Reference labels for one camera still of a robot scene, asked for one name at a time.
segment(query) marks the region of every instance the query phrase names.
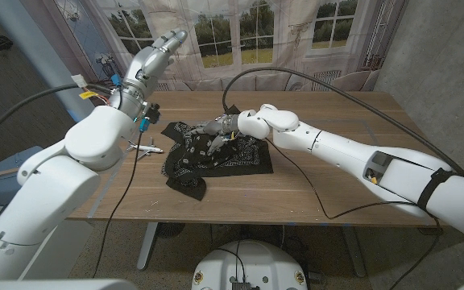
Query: wooden table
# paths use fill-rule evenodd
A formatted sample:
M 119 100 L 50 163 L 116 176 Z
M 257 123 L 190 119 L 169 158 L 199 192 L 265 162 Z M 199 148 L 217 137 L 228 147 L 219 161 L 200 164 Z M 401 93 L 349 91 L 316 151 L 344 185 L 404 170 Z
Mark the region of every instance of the wooden table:
M 357 92 L 352 95 L 421 134 L 389 94 Z M 173 141 L 160 132 L 170 122 L 197 124 L 214 119 L 223 112 L 222 92 L 155 92 L 148 101 L 160 104 L 162 117 L 161 121 L 151 125 L 143 134 L 142 143 L 149 142 L 152 136 L 155 145 L 165 151 L 169 151 Z M 392 124 L 336 93 L 230 92 L 227 98 L 228 106 L 235 104 L 240 110 L 259 110 L 263 103 L 272 104 L 279 110 L 291 110 L 302 122 L 361 143 L 406 147 L 431 154 L 423 145 Z M 308 175 L 328 215 L 380 201 L 355 178 L 309 153 L 285 149 L 282 152 Z M 311 186 L 298 169 L 271 145 L 270 155 L 273 174 L 206 177 L 207 192 L 203 201 L 187 197 L 165 184 L 167 177 L 160 174 L 160 169 L 166 154 L 144 157 L 137 164 L 133 184 L 113 220 L 140 219 L 155 222 L 155 225 L 157 222 L 320 226 L 434 225 L 433 220 L 420 220 L 390 205 L 366 208 L 329 220 L 319 206 Z M 71 218 L 108 219 L 130 179 L 134 157 L 135 154 L 126 156 L 112 182 L 107 182 L 111 173 L 103 175 L 98 191 Z M 154 235 L 155 227 L 148 226 L 141 254 L 143 261 L 139 261 L 139 268 L 146 267 L 147 252 L 151 249 Z

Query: tree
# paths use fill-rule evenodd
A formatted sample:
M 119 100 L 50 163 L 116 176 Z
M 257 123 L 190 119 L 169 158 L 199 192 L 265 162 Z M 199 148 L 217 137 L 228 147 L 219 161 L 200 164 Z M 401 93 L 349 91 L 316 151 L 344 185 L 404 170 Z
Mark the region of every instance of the tree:
M 107 17 L 112 28 L 116 30 L 116 33 L 119 36 L 123 37 L 131 37 L 132 34 L 128 31 L 126 27 L 125 20 L 122 18 L 121 13 L 118 12 L 118 16 L 112 13 L 110 16 Z
M 151 38 L 150 28 L 146 23 L 144 14 L 140 9 L 134 9 L 131 11 L 132 17 L 127 15 L 126 20 L 130 25 L 130 29 L 134 33 L 136 38 Z
M 275 13 L 266 0 L 259 0 L 252 3 L 252 7 L 241 13 L 239 17 L 239 34 L 241 39 L 256 36 L 273 35 L 273 24 Z M 259 46 L 273 47 L 273 38 L 259 38 Z M 251 46 L 251 41 L 245 40 L 243 44 Z
M 338 16 L 354 15 L 358 0 L 344 0 L 339 2 Z
M 317 19 L 324 17 L 334 17 L 336 14 L 336 3 L 327 3 L 323 4 L 318 8 L 318 13 L 316 15 Z
M 330 41 L 333 21 L 317 21 L 314 27 L 313 42 Z
M 230 20 L 226 19 L 223 14 L 220 14 L 214 16 L 212 22 L 216 42 L 230 41 Z
M 194 31 L 197 34 L 198 44 L 200 45 L 214 42 L 213 29 L 210 21 L 210 18 L 205 14 L 198 15 L 198 22 L 194 25 Z
M 350 34 L 350 28 L 354 19 L 341 19 L 336 20 L 336 27 L 334 29 L 334 40 L 347 40 Z

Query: black strap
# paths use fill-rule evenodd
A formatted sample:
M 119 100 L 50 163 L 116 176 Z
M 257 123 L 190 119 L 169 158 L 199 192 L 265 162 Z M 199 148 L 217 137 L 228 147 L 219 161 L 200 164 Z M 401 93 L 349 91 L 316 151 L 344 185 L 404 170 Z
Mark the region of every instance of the black strap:
M 429 202 L 429 198 L 434 193 L 434 190 L 438 187 L 438 185 L 446 182 L 449 177 L 451 176 L 457 176 L 456 172 L 447 172 L 443 170 L 443 168 L 438 169 L 435 173 L 431 175 L 431 181 L 427 183 L 427 186 L 425 186 L 424 191 L 422 191 L 422 194 L 420 195 L 420 198 L 418 198 L 418 202 L 416 203 L 419 208 L 423 209 L 424 211 L 426 210 L 427 203 Z

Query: wire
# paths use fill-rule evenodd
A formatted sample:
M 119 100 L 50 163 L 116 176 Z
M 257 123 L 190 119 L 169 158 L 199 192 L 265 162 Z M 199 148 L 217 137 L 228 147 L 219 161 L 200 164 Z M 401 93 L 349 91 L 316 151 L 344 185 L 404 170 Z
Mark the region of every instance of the wire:
M 119 205 L 121 205 L 122 200 L 125 198 L 126 193 L 128 193 L 128 189 L 130 188 L 130 185 L 132 184 L 132 181 L 134 180 L 135 168 L 137 167 L 137 158 L 139 157 L 139 145 L 141 144 L 141 136 L 143 136 L 143 132 L 139 132 L 139 140 L 137 141 L 137 148 L 138 149 L 135 151 L 134 168 L 132 169 L 132 174 L 130 176 L 130 181 L 128 182 L 128 185 L 126 186 L 125 192 L 123 193 L 121 199 L 119 199 L 118 203 L 114 207 L 114 210 L 110 214 L 110 217 L 109 217 L 108 221 L 106 221 L 105 231 L 103 232 L 103 239 L 101 241 L 100 253 L 99 253 L 98 257 L 97 257 L 96 269 L 94 269 L 93 278 L 96 276 L 97 268 L 99 267 L 100 261 L 102 260 L 103 248 L 105 247 L 106 233 L 107 233 L 107 231 L 109 229 L 110 221 L 112 220 L 112 217 L 114 216 L 114 213 L 118 209 Z
M 118 89 L 119 89 L 119 106 L 118 106 L 118 110 L 121 109 L 121 105 L 122 105 L 122 85 L 118 85 Z
M 275 146 L 275 144 L 273 144 L 273 142 L 266 138 L 266 140 L 287 160 L 289 160 L 289 162 L 291 162 L 293 165 L 295 165 L 295 167 L 300 171 L 300 173 L 302 173 L 302 175 L 305 177 L 305 179 L 307 180 L 307 182 L 309 183 L 309 185 L 311 185 L 311 188 L 313 189 L 314 191 L 314 195 L 316 195 L 316 198 L 318 199 L 318 203 L 320 204 L 320 207 L 321 207 L 321 210 L 323 210 L 323 214 L 329 219 L 329 220 L 333 220 L 335 218 L 339 218 L 345 214 L 348 214 L 348 213 L 351 213 L 353 211 L 356 211 L 356 210 L 359 210 L 359 209 L 365 209 L 367 207 L 371 207 L 371 206 L 374 206 L 374 205 L 413 205 L 413 206 L 417 206 L 416 203 L 414 202 L 406 202 L 406 201 L 381 201 L 381 202 L 375 202 L 375 203 L 371 203 L 371 204 L 367 204 L 367 205 L 361 205 L 361 206 L 358 206 L 358 207 L 355 207 L 353 209 L 349 209 L 345 212 L 342 212 L 342 213 L 339 213 L 335 216 L 329 216 L 327 214 L 327 212 L 325 211 L 325 207 L 323 206 L 323 203 L 321 202 L 321 198 L 320 196 L 318 195 L 318 192 L 316 190 L 316 188 L 314 187 L 314 184 L 313 182 L 311 182 L 311 180 L 307 177 L 307 174 L 305 174 L 305 172 L 302 170 L 302 168 L 300 168 L 300 166 L 298 166 L 293 160 L 289 159 L 289 157 L 287 157 L 284 153 L 282 153 L 282 151 L 277 147 Z
M 104 93 L 110 93 L 110 90 L 107 89 L 106 87 L 102 86 L 102 85 L 88 84 L 87 87 L 91 88 L 91 89 L 99 89 Z M 44 91 L 42 91 L 40 93 L 36 93 L 36 94 L 34 94 L 34 95 L 30 96 L 30 97 L 27 97 L 24 100 L 20 101 L 19 103 L 13 105 L 11 108 L 9 108 L 9 110 L 7 112 L 5 112 L 0 117 L 0 125 L 3 122 L 5 122 L 5 120 L 7 120 L 13 113 L 15 113 L 17 110 L 19 110 L 22 106 L 25 106 L 26 104 L 28 104 L 30 102 L 33 102 L 34 100 L 36 100 L 38 98 L 45 97 L 45 96 L 47 96 L 47 95 L 49 95 L 51 93 L 60 92 L 60 91 L 66 90 L 66 89 L 76 89 L 76 88 L 78 88 L 77 84 L 61 85 L 61 86 L 58 86 L 56 88 L 46 89 L 46 90 L 44 90 Z
M 280 249 L 284 246 L 284 238 L 286 235 L 286 226 L 282 225 L 282 242 L 280 242 Z
M 83 89 L 84 89 L 85 92 L 89 92 L 89 90 L 88 90 L 86 87 L 84 87 Z M 110 101 L 109 101 L 109 99 L 106 98 L 106 97 L 103 97 L 101 94 L 96 93 L 96 96 L 94 96 L 94 97 L 97 97 L 98 99 L 100 99 L 100 100 L 102 100 L 103 102 L 105 102 L 105 105 L 110 106 Z
M 237 254 L 235 254 L 233 251 L 228 251 L 227 249 L 217 248 L 216 250 L 225 251 L 227 253 L 230 253 L 230 254 L 234 255 L 236 257 L 236 262 L 239 259 L 239 262 L 241 262 L 241 267 L 242 267 L 242 282 L 245 283 L 245 280 L 246 280 L 245 266 L 243 265 L 241 258 L 239 258 L 239 256 Z M 237 269 L 237 267 L 236 267 L 235 280 L 236 280 L 236 282 L 238 282 L 238 269 Z
M 370 106 L 368 105 L 367 103 L 365 103 L 364 101 L 361 101 L 359 99 L 357 99 L 356 97 L 352 96 L 352 95 L 349 95 L 348 93 L 345 93 L 344 91 L 336 88 L 335 86 L 333 85 L 330 85 L 330 84 L 327 84 L 326 82 L 324 81 L 320 81 L 318 80 L 316 77 L 311 77 L 311 76 L 308 76 L 302 72 L 297 72 L 295 70 L 292 70 L 292 69 L 289 69 L 289 68 L 275 68 L 275 67 L 267 67 L 267 68 L 252 68 L 252 69 L 247 69 L 246 71 L 244 72 L 241 72 L 239 73 L 237 76 L 235 76 L 232 81 L 230 81 L 230 83 L 226 86 L 225 88 L 225 91 L 223 91 L 223 98 L 222 98 L 222 103 L 223 103 L 223 109 L 225 110 L 225 112 L 228 110 L 228 107 L 226 106 L 226 102 L 225 102 L 225 99 L 226 99 L 226 94 L 227 92 L 229 91 L 230 87 L 232 86 L 233 83 L 236 82 L 236 80 L 240 77 L 242 77 L 243 75 L 247 74 L 247 73 L 252 73 L 252 72 L 258 72 L 258 71 L 279 71 L 279 72 L 286 72 L 286 73 L 291 73 L 291 74 L 295 74 L 299 77 L 303 77 L 305 79 L 308 79 L 310 81 L 313 81 L 313 82 L 316 82 L 320 85 L 323 85 L 325 86 L 326 88 L 328 89 L 331 89 L 333 90 L 334 92 L 336 93 L 339 93 L 340 95 L 342 95 L 343 97 L 346 97 L 347 99 L 353 101 L 354 103 L 360 105 L 361 107 L 369 110 L 370 112 L 378 115 L 379 117 L 383 118 L 384 120 L 390 122 L 392 125 L 396 126 L 397 128 L 401 129 L 402 131 L 404 131 L 405 133 L 411 135 L 414 139 L 416 139 L 418 142 L 422 143 L 423 145 L 425 145 L 427 148 L 429 148 L 431 151 L 433 151 L 434 153 L 436 153 L 436 155 L 438 155 L 440 158 L 442 158 L 450 167 L 452 167 L 457 173 L 460 173 L 462 175 L 464 175 L 464 170 L 463 168 L 461 168 L 461 166 L 459 166 L 458 164 L 456 164 L 456 162 L 454 162 L 454 160 L 452 160 L 447 154 L 443 153 L 440 149 L 438 149 L 436 146 L 434 146 L 431 142 L 429 142 L 427 139 L 423 138 L 422 136 L 418 135 L 416 132 L 414 132 L 413 130 L 407 128 L 406 126 L 404 126 L 403 124 L 399 123 L 398 121 L 396 121 L 394 118 L 386 115 L 385 113 L 377 110 L 375 107 L 373 106 Z
M 238 246 L 235 249 L 235 256 L 239 258 L 239 243 L 241 240 L 238 240 Z M 238 260 L 235 260 L 235 280 L 238 280 Z M 244 271 L 243 271 L 243 277 L 242 277 L 242 282 L 245 283 L 245 278 L 244 278 Z
M 433 217 L 433 218 L 434 218 L 434 221 L 436 222 L 436 227 L 440 230 L 441 229 L 440 222 L 438 221 L 436 217 Z M 407 270 L 404 274 L 402 274 L 402 276 L 397 281 L 395 281 L 395 283 L 393 283 L 393 285 L 390 287 L 390 290 L 394 289 L 396 285 L 403 278 L 405 278 L 405 276 L 407 276 L 409 273 L 415 270 L 415 268 L 433 251 L 434 247 L 438 244 L 439 240 L 440 240 L 440 235 L 437 234 L 436 237 L 434 237 L 434 241 L 429 247 L 429 249 L 409 268 L 409 270 Z
M 365 209 L 367 207 L 371 207 L 371 206 L 375 206 L 375 205 L 413 205 L 413 206 L 418 206 L 416 203 L 414 202 L 406 202 L 406 201 L 381 201 L 381 202 L 375 202 L 375 203 L 370 203 L 370 204 L 367 204 L 367 205 L 361 205 L 361 206 L 358 206 L 358 207 L 355 207 L 353 209 L 349 209 L 347 211 L 344 211 L 342 213 L 339 213 L 339 214 L 336 214 L 335 216 L 332 216 L 330 217 L 327 212 L 325 211 L 325 207 L 323 206 L 323 203 L 321 202 L 321 198 L 320 196 L 318 195 L 318 192 L 316 190 L 316 188 L 314 187 L 313 185 L 313 182 L 311 182 L 311 180 L 307 177 L 307 175 L 305 174 L 305 172 L 302 170 L 302 168 L 300 168 L 300 166 L 298 166 L 293 160 L 289 159 L 289 157 L 287 157 L 284 153 L 282 153 L 282 151 L 273 144 L 273 142 L 266 138 L 266 140 L 287 160 L 289 160 L 289 162 L 291 162 L 293 165 L 295 165 L 296 168 L 298 168 L 298 170 L 302 173 L 302 175 L 305 177 L 305 179 L 308 181 L 308 183 L 311 185 L 311 188 L 313 189 L 314 191 L 314 194 L 316 195 L 316 198 L 318 199 L 318 203 L 320 203 L 320 207 L 321 207 L 321 210 L 323 210 L 323 214 L 329 219 L 329 220 L 333 220 L 335 218 L 339 218 L 345 214 L 348 214 L 348 213 L 351 213 L 351 212 L 354 212 L 356 210 L 360 210 L 360 209 Z M 424 255 L 422 255 L 418 261 L 416 261 L 416 263 L 408 270 L 406 271 L 394 284 L 393 286 L 391 286 L 390 289 L 393 289 L 405 276 L 407 276 L 409 273 L 411 273 L 411 271 L 413 271 L 416 266 L 418 266 L 418 264 L 421 263 L 422 260 L 425 259 L 425 257 L 427 257 L 427 255 L 429 255 L 429 253 L 433 250 L 433 248 L 436 246 L 436 244 L 438 243 L 438 240 L 440 238 L 440 235 L 441 235 L 441 226 L 440 226 L 440 222 L 438 221 L 438 219 L 436 217 L 434 217 L 433 215 L 431 215 L 430 213 L 427 213 L 431 218 L 434 219 L 434 221 L 436 222 L 436 226 L 438 228 L 438 234 L 436 236 L 436 238 L 434 239 L 434 242 L 433 244 L 431 245 L 431 247 L 424 253 Z
M 209 228 L 210 228 L 210 250 L 212 250 L 213 245 L 214 245 L 213 224 L 209 224 Z

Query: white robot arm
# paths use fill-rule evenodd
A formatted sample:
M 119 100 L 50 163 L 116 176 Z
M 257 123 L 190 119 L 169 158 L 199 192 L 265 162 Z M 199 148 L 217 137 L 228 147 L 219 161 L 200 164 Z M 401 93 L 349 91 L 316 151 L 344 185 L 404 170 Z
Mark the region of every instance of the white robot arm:
M 296 114 L 262 105 L 232 117 L 231 130 L 258 139 L 273 128 L 277 147 L 308 152 L 355 177 L 383 201 L 417 217 L 440 218 L 464 233 L 464 177 L 442 160 L 411 149 L 370 146 L 314 128 Z
M 111 106 L 96 107 L 63 140 L 21 166 L 22 188 L 0 216 L 0 280 L 18 279 L 47 235 L 96 191 L 97 172 L 122 156 L 119 140 L 130 139 L 135 119 L 158 109 L 145 100 L 186 38 L 186 31 L 170 31 L 140 51 L 122 90 L 113 91 Z

